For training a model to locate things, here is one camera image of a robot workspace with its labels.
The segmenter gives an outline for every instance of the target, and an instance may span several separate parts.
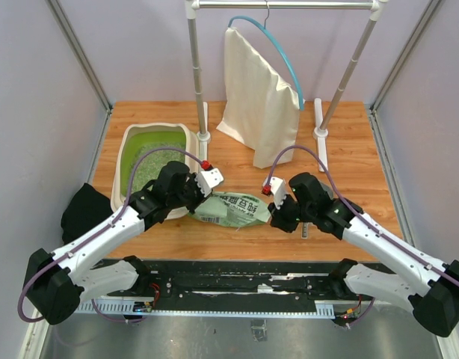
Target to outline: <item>white pipe fitting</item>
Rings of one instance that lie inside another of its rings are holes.
[[[371,12],[374,13],[375,11],[379,10],[379,1],[378,0],[372,0],[372,8]]]
[[[376,0],[376,1],[378,3],[378,9],[372,10],[372,14],[369,17],[372,21],[379,20],[379,18],[381,17],[382,10],[386,6],[387,2],[389,2],[389,0]]]
[[[211,140],[211,138],[212,138],[212,136],[210,135],[208,130],[206,130],[205,134],[202,134],[201,132],[198,132],[197,133],[197,137],[198,137],[198,140],[200,140],[202,142],[209,142]]]
[[[316,140],[318,138],[326,138],[327,135],[329,135],[329,131],[327,131],[327,129],[320,129],[319,127],[315,127],[314,128],[314,133],[312,134],[312,136]]]
[[[186,18],[187,19],[196,19],[197,12],[200,8],[199,0],[185,0],[185,9],[186,9]]]

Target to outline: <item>electrical wire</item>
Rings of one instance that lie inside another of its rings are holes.
[[[356,307],[349,308],[345,312],[337,313],[336,316],[339,316],[339,317],[349,316],[352,313],[355,313],[356,310],[358,310],[358,314],[360,314],[362,303],[363,303],[363,297],[361,296],[361,294],[359,294],[359,302],[357,303]]]
[[[152,305],[152,307],[154,308],[155,304],[156,304],[156,301],[160,298],[160,286],[158,284],[156,284],[156,283],[151,283],[150,287],[155,290],[155,296],[153,297],[153,305]],[[98,314],[102,318],[108,320],[109,322],[113,322],[113,323],[139,323],[139,322],[142,322],[142,321],[144,321],[145,319],[148,318],[148,316],[144,316],[143,318],[139,318],[139,319],[115,319],[115,318],[111,318],[110,316],[107,316],[104,313],[102,313],[102,311],[96,305],[96,302],[95,302],[94,299],[92,299],[91,302],[92,302],[92,308],[93,308],[93,310],[95,310],[96,314]]]
[[[292,145],[292,146],[288,146],[287,148],[285,148],[284,150],[282,150],[276,157],[276,159],[274,160],[273,162],[273,165],[271,166],[271,169],[269,171],[269,175],[268,175],[268,179],[266,181],[266,185],[270,185],[270,182],[271,182],[271,178],[273,176],[273,172],[274,172],[274,169],[276,168],[276,165],[278,163],[278,161],[280,160],[281,156],[286,152],[286,151],[289,151],[289,150],[292,150],[292,149],[300,149],[300,150],[305,150],[306,152],[308,152],[312,157],[315,158],[315,160],[320,164],[320,166],[322,167],[322,169],[324,170],[324,173],[326,174],[326,177],[327,179],[329,180],[329,183],[331,184],[331,187],[333,188],[334,190],[334,193],[337,195],[337,197],[341,200],[341,202],[344,203],[344,205],[346,207],[348,207],[348,209],[352,212],[353,215],[355,215],[360,221],[362,221],[370,230],[372,230],[373,232],[377,233],[381,238],[385,239],[386,241],[388,241],[390,244],[394,245],[395,247],[397,247],[399,250],[401,250],[402,252],[404,252],[406,255],[408,255],[409,257],[413,258],[414,260],[416,260],[417,262],[419,262],[420,264],[422,264],[426,269],[430,269],[432,270],[433,272],[435,272],[436,274],[438,274],[440,277],[443,277],[444,279],[448,280],[450,283],[454,284],[455,286],[459,287],[459,281],[455,280],[453,277],[447,275],[446,273],[444,273],[443,271],[441,271],[440,269],[436,268],[435,266],[432,266],[429,262],[427,262],[426,260],[422,259],[421,257],[419,257],[417,254],[409,251],[408,249],[406,249],[405,246],[401,245],[400,243],[398,243],[397,241],[395,241],[394,239],[390,238],[387,234],[385,233],[382,233],[381,231],[379,231],[378,228],[376,228],[376,226],[374,226],[371,222],[367,221],[358,211],[356,211],[353,206],[342,196],[341,192],[339,192],[339,190],[337,189],[336,187],[336,184],[334,183],[333,181],[333,178],[332,176],[330,175],[329,173],[329,170],[326,168],[326,166],[324,165],[324,163],[321,161],[321,159],[318,157],[318,155],[316,155],[311,149],[305,147],[305,146],[301,146],[301,145],[298,145],[298,144],[295,144],[295,145]]]
[[[371,300],[371,303],[369,303],[369,306],[366,308],[366,310],[364,310],[363,314],[358,316],[356,320],[354,320],[351,324],[349,324],[349,328],[354,327],[357,323],[360,323],[364,319],[365,316],[367,316],[367,313],[369,313],[369,311],[372,309],[372,306],[374,305],[375,300],[376,298],[373,298]]]
[[[132,174],[130,175],[130,179],[129,179],[129,182],[128,182],[128,187],[126,189],[126,194],[127,195],[126,195],[126,198],[125,198],[125,202],[123,203],[121,210],[115,216],[115,218],[111,222],[111,224],[106,224],[102,229],[98,230],[93,235],[89,236],[87,239],[85,239],[79,245],[76,245],[70,251],[68,251],[67,253],[62,255],[62,257],[57,258],[53,262],[51,262],[48,265],[46,265],[45,267],[43,267],[36,274],[34,274],[34,276],[32,278],[30,278],[30,280],[24,285],[24,287],[22,289],[22,293],[20,293],[20,297],[19,297],[19,300],[17,302],[17,313],[19,314],[19,317],[20,317],[21,320],[23,320],[24,322],[27,322],[27,323],[35,323],[35,322],[39,322],[40,320],[43,320],[43,316],[39,316],[37,318],[30,318],[30,317],[26,316],[25,313],[23,313],[23,301],[24,301],[29,289],[35,284],[35,282],[38,280],[38,278],[42,277],[42,275],[47,273],[50,269],[52,269],[53,267],[55,267],[56,265],[58,265],[62,261],[70,258],[73,254],[78,252],[80,249],[82,249],[88,243],[92,242],[95,238],[98,238],[100,235],[102,235],[104,232],[106,232],[109,228],[111,228],[112,224],[116,223],[120,218],[122,218],[122,216],[125,214],[125,211],[126,211],[126,209],[128,208],[128,205],[129,205],[130,194],[132,193],[133,180],[135,178],[135,174],[136,174],[138,166],[142,163],[142,161],[147,156],[151,155],[154,152],[162,151],[162,150],[172,150],[172,151],[177,151],[177,152],[183,153],[184,155],[187,155],[191,159],[193,159],[196,162],[198,162],[198,164],[200,166],[203,164],[203,161],[198,159],[195,155],[193,155],[193,154],[191,154],[189,152],[186,152],[185,150],[182,150],[181,148],[176,148],[176,147],[158,147],[158,148],[152,149],[152,150],[146,152],[145,154],[143,154],[142,157],[140,157],[138,159],[137,163],[133,167],[133,171],[132,171]]]

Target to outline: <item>green plastic bag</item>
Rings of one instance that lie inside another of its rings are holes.
[[[250,194],[213,192],[190,217],[223,227],[250,227],[269,220],[267,207],[264,201]]]

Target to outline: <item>horizontal metal rod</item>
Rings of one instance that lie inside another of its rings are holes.
[[[372,10],[371,2],[325,2],[325,1],[199,1],[200,9],[340,9],[340,10]]]

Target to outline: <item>red connector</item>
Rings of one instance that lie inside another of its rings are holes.
[[[269,196],[271,194],[271,185],[264,185],[262,187],[261,193],[263,193],[266,196]]]
[[[209,170],[212,170],[213,169],[213,166],[211,163],[209,163],[208,161],[203,161],[203,163],[201,164],[201,168],[205,171],[209,171]]]

